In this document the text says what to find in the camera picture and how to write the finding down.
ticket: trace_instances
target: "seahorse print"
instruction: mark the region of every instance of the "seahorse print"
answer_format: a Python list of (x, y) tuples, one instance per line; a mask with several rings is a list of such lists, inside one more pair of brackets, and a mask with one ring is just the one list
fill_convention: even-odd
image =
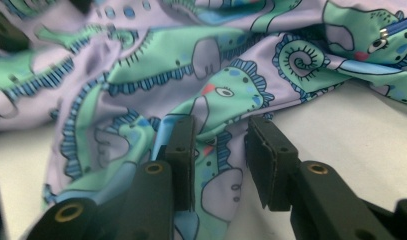
[(274, 95), (265, 92), (266, 81), (252, 61), (235, 59), (212, 76), (195, 98), (172, 114), (191, 114), (197, 119), (197, 139), (210, 140), (241, 116), (269, 106)]
[[(224, 46), (223, 48), (225, 51), (233, 51), (235, 49), (230, 50), (228, 48), (229, 46)], [(140, 72), (146, 72), (146, 69), (151, 70), (154, 74), (154, 71), (157, 69), (151, 69), (148, 68), (146, 65), (147, 62), (138, 62), (137, 63), (139, 66), (146, 66), (146, 68), (140, 68), (138, 67), (140, 71), (133, 71), (136, 70), (135, 65), (131, 64), (131, 66), (128, 65), (121, 65), (121, 63), (115, 64), (114, 69), (109, 73), (103, 73), (100, 77), (95, 79), (94, 81), (91, 81), (87, 83), (86, 85), (83, 86), (81, 92), (78, 94), (77, 98), (73, 101), (72, 104), (72, 110), (70, 112), (70, 115), (68, 117), (68, 120), (65, 123), (65, 129), (64, 129), (64, 141), (61, 144), (61, 151), (63, 155), (68, 159), (68, 163), (65, 169), (65, 172), (68, 176), (70, 176), (72, 179), (78, 179), (80, 178), (84, 172), (87, 172), (88, 168), (92, 167), (90, 166), (89, 161), (90, 157), (87, 155), (88, 153), (86, 151), (77, 152), (77, 149), (86, 149), (88, 146), (87, 141), (87, 131), (88, 129), (82, 127), (82, 126), (89, 126), (92, 123), (92, 113), (90, 111), (92, 109), (96, 108), (97, 104), (97, 97), (99, 96), (100, 93), (102, 92), (108, 92), (111, 95), (114, 95), (113, 93), (113, 86), (111, 85), (110, 81), (119, 81), (119, 80), (125, 80), (122, 78), (122, 73), (119, 73), (119, 71), (133, 71), (136, 74), (130, 74), (129, 78), (127, 78), (128, 82), (123, 85), (122, 90), (128, 89), (126, 87), (129, 86), (134, 86), (131, 84), (138, 84), (139, 87), (142, 87), (144, 90), (148, 90), (151, 86), (144, 86), (142, 85), (143, 83), (146, 83), (145, 81), (138, 81), (138, 82), (133, 82), (134, 79), (130, 79), (133, 77), (137, 77), (140, 75)]]

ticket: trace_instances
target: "green seahorse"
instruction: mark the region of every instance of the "green seahorse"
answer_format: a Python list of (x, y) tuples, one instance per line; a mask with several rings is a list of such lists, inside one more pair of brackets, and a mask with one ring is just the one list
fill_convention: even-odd
[(266, 81), (254, 62), (235, 59), (206, 83), (202, 91), (182, 103), (172, 114), (195, 115), (197, 139), (210, 140), (251, 111), (267, 107), (274, 96), (265, 92)]
[(329, 48), (348, 59), (385, 65), (407, 66), (407, 29), (388, 38), (380, 30), (400, 21), (402, 12), (384, 9), (361, 11), (327, 2), (323, 14)]
[[(213, 36), (213, 35), (215, 35), (215, 33), (217, 33), (216, 30), (214, 30), (214, 32), (207, 31), (206, 35), (204, 35), (205, 31), (203, 31), (203, 33), (201, 33), (197, 29), (194, 31), (187, 31), (187, 33), (195, 33), (195, 35), (198, 35), (199, 37), (204, 37), (204, 36), (208, 36), (208, 35)], [(243, 32), (239, 31), (239, 30), (237, 30), (236, 33), (237, 33), (237, 37), (247, 36), (247, 35), (243, 35)], [(153, 39), (157, 39), (157, 44), (152, 41), (150, 41), (148, 44), (156, 44), (157, 46), (159, 46), (159, 43), (160, 43), (159, 41), (167, 42), (168, 40), (170, 40), (170, 41), (174, 40), (174, 39), (170, 38), (171, 35), (169, 34), (169, 31), (160, 31), (160, 32), (158, 32), (158, 34), (155, 34), (155, 35), (156, 36)], [(193, 41), (194, 40), (198, 41), (198, 38), (194, 37), (194, 34), (189, 34), (189, 35), (193, 36), (192, 37)], [(235, 45), (236, 43), (233, 44), (230, 41), (227, 41), (227, 39), (224, 36), (225, 36), (225, 33), (219, 34), (219, 36), (215, 35), (215, 37), (217, 37), (220, 47), (222, 47), (222, 49), (225, 49), (226, 52), (237, 51), (237, 48), (230, 47), (230, 45)], [(141, 45), (141, 47), (145, 49), (148, 47), (148, 45), (144, 42)], [(190, 48), (192, 47), (191, 50), (187, 49), (187, 50), (190, 50), (191, 52), (185, 52), (185, 53), (188, 53), (188, 55), (184, 56), (185, 55), (185, 53), (184, 53), (183, 54), (184, 57), (181, 59), (186, 59), (188, 61), (191, 61), (192, 51), (194, 50), (193, 49), (194, 45), (187, 45), (187, 47), (190, 47)], [(117, 84), (116, 87), (120, 86), (120, 87), (122, 87), (123, 90), (125, 90), (125, 89), (128, 90), (128, 87), (130, 86), (130, 84), (149, 83), (148, 79), (145, 79), (145, 81), (141, 81), (141, 82), (140, 81), (134, 82), (136, 80), (135, 78), (137, 78), (137, 76), (142, 76), (142, 75), (140, 75), (141, 72), (145, 72), (145, 74), (152, 76), (152, 78), (160, 80), (160, 74), (157, 72), (158, 68), (152, 67), (152, 65), (147, 62), (148, 59), (152, 59), (152, 61), (154, 60), (154, 58), (152, 58), (152, 57), (147, 57), (147, 55), (149, 53), (151, 53), (150, 51), (156, 51), (155, 54), (160, 55), (158, 50), (160, 50), (160, 49), (148, 48), (148, 49), (143, 50), (143, 52), (141, 52), (140, 50), (137, 50), (138, 53), (140, 54), (140, 57), (144, 58), (142, 61), (138, 61), (135, 64), (133, 63), (130, 66), (128, 66), (127, 64), (121, 64), (120, 63), (121, 61), (118, 62), (117, 64), (115, 64), (114, 68), (110, 71), (110, 73), (104, 73), (100, 77), (98, 77), (96, 80), (91, 81), (90, 83), (86, 84), (83, 87), (83, 89), (81, 90), (81, 92), (78, 94), (78, 97), (74, 101), (74, 104), (72, 106), (73, 110), (69, 116), (69, 119), (65, 123), (65, 129), (66, 129), (65, 133), (68, 133), (68, 134), (65, 134), (64, 140), (63, 140), (63, 143), (61, 146), (62, 153), (68, 159), (68, 162), (69, 162), (66, 167), (66, 172), (73, 179), (80, 178), (83, 175), (83, 173), (86, 172), (87, 167), (90, 166), (90, 162), (87, 162), (87, 161), (90, 161), (89, 160), (90, 157), (89, 157), (88, 153), (87, 152), (78, 153), (76, 150), (77, 149), (87, 149), (88, 142), (85, 138), (86, 133), (87, 133), (86, 126), (89, 126), (92, 123), (92, 119), (93, 119), (93, 115), (90, 114), (89, 111), (96, 108), (96, 103), (97, 103), (96, 99), (97, 99), (98, 95), (103, 91), (107, 91), (107, 92), (109, 92), (109, 94), (114, 95), (115, 93), (113, 92), (114, 88), (113, 88), (112, 82), (119, 83), (119, 84)], [(171, 57), (174, 57), (174, 59), (176, 59), (176, 56), (178, 56), (178, 55), (181, 56), (181, 54), (178, 54), (178, 53), (176, 53), (175, 56), (169, 56), (169, 54), (162, 55), (162, 56), (166, 57), (169, 60), (169, 59), (171, 59)], [(171, 66), (170, 64), (168, 64), (168, 61), (163, 61), (163, 62), (166, 64), (157, 65), (157, 66), (161, 66), (160, 68), (162, 68), (163, 70), (167, 69), (169, 71), (169, 68), (173, 68), (172, 71), (180, 71), (180, 70), (178, 70), (178, 68), (181, 69), (181, 64), (176, 64), (174, 60), (173, 60), (173, 62), (175, 63), (174, 64), (175, 66)], [(124, 76), (122, 74), (129, 74), (129, 75), (127, 75), (128, 77), (126, 79), (124, 79), (123, 78)], [(141, 87), (143, 89), (149, 89), (151, 86), (149, 86), (148, 88), (145, 88), (144, 86), (141, 86)]]
[(17, 15), (21, 19), (33, 18), (57, 0), (1, 0), (11, 14)]

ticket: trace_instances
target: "fabric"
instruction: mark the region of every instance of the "fabric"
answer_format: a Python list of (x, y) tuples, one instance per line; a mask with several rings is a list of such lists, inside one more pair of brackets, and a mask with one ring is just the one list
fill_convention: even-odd
[(176, 213), (176, 239), (223, 239), (249, 116), (354, 78), (407, 104), (407, 1), (103, 0), (83, 15), (0, 0), (0, 131), (56, 121), (46, 206), (109, 201), (159, 126), (195, 116), (196, 209)]

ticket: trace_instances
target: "cartoon seahorse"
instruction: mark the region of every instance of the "cartoon seahorse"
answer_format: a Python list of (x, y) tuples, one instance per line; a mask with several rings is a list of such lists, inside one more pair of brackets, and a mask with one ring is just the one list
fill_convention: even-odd
[(196, 116), (197, 138), (210, 140), (251, 111), (268, 107), (274, 95), (265, 92), (265, 79), (252, 61), (235, 59), (212, 76), (197, 97), (175, 108), (172, 114)]
[(22, 97), (33, 97), (42, 89), (59, 87), (74, 64), (70, 57), (38, 73), (31, 69), (35, 54), (22, 52), (11, 57), (0, 57), (0, 119), (18, 114), (16, 103)]
[[(224, 40), (225, 39), (219, 40), (219, 42), (221, 43), (221, 46), (223, 43), (222, 41), (224, 41)], [(235, 50), (235, 49), (230, 50), (230, 47), (228, 44), (223, 46), (223, 49), (225, 49), (226, 51)], [(146, 57), (147, 56), (146, 53), (147, 52), (141, 53), (141, 54), (143, 54), (144, 60), (142, 62), (137, 62), (136, 65), (149, 66), (149, 65), (147, 65), (147, 60), (149, 58)], [(181, 69), (181, 64), (179, 64), (180, 66), (177, 66), (175, 61), (174, 61), (174, 64), (175, 64), (176, 71), (179, 71), (178, 68)], [(163, 64), (162, 68), (165, 68), (166, 66), (170, 67), (169, 64)], [(135, 72), (135, 74), (130, 74), (131, 73), (130, 71), (134, 72), (137, 69), (139, 69), (140, 71)], [(69, 133), (69, 134), (65, 134), (65, 136), (64, 136), (65, 140), (63, 141), (63, 143), (61, 145), (63, 155), (67, 159), (69, 159), (68, 165), (66, 167), (67, 175), (69, 175), (73, 179), (77, 179), (77, 178), (81, 177), (82, 173), (86, 170), (86, 168), (90, 166), (90, 163), (86, 162), (86, 161), (89, 161), (89, 160), (87, 160), (87, 159), (89, 159), (88, 156), (78, 157), (81, 154), (88, 154), (88, 153), (86, 153), (86, 152), (77, 153), (76, 150), (82, 149), (82, 148), (85, 148), (85, 149), (87, 148), (88, 141), (87, 141), (87, 139), (85, 139), (87, 136), (87, 129), (82, 126), (88, 126), (91, 123), (92, 117), (90, 116), (90, 113), (88, 111), (90, 109), (96, 108), (95, 104), (97, 103), (97, 101), (95, 99), (97, 98), (99, 93), (102, 91), (107, 91), (111, 95), (115, 95), (110, 81), (118, 81), (117, 79), (124, 80), (124, 79), (122, 79), (122, 76), (123, 76), (122, 74), (125, 74), (125, 73), (129, 74), (128, 80), (134, 81), (134, 79), (132, 79), (132, 80), (130, 79), (131, 76), (137, 77), (140, 75), (140, 72), (145, 72), (145, 74), (150, 74), (150, 73), (148, 73), (149, 70), (152, 70), (153, 71), (152, 73), (154, 74), (154, 71), (157, 69), (152, 69), (152, 68), (148, 68), (148, 67), (135, 68), (134, 64), (131, 64), (131, 66), (125, 66), (125, 65), (121, 65), (121, 63), (117, 63), (115, 65), (114, 69), (112, 69), (112, 71), (110, 72), (110, 74), (104, 73), (100, 77), (98, 77), (96, 80), (89, 82), (88, 84), (86, 84), (83, 87), (82, 91), (78, 94), (77, 99), (74, 100), (74, 103), (72, 105), (73, 110), (71, 111), (69, 118), (66, 121), (65, 131), (64, 131), (65, 133)], [(124, 85), (119, 85), (119, 86), (123, 86), (123, 88), (122, 88), (123, 91), (125, 91), (125, 90), (131, 91), (131, 89), (128, 87), (136, 86), (134, 84), (137, 84), (139, 87), (141, 87), (144, 90), (148, 90), (152, 87), (152, 85), (145, 86), (143, 83), (146, 84), (145, 81), (138, 81), (135, 83), (127, 82)], [(79, 164), (79, 162), (80, 162), (78, 160), (79, 158), (84, 159), (83, 160), (84, 162)]]
[(329, 48), (348, 59), (391, 67), (407, 66), (407, 29), (381, 38), (380, 30), (403, 19), (384, 9), (361, 11), (327, 2), (323, 14)]
[(276, 45), (272, 63), (278, 74), (289, 81), (300, 100), (306, 102), (318, 91), (340, 84), (351, 78), (328, 69), (330, 59), (313, 43), (300, 36), (284, 34)]
[(1, 0), (1, 2), (11, 14), (21, 19), (29, 19), (45, 11), (57, 0)]

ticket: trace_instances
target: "green cartoon animal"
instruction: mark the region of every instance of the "green cartoon animal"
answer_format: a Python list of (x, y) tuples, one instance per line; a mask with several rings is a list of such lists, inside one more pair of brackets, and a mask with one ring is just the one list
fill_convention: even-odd
[(384, 9), (361, 11), (327, 2), (323, 14), (329, 48), (358, 61), (407, 66), (407, 29), (382, 38), (381, 29), (403, 19), (403, 13)]
[(254, 62), (235, 59), (229, 67), (212, 76), (198, 96), (171, 113), (196, 116), (197, 139), (213, 139), (242, 115), (268, 107), (274, 100), (272, 94), (265, 92), (266, 81), (256, 71)]

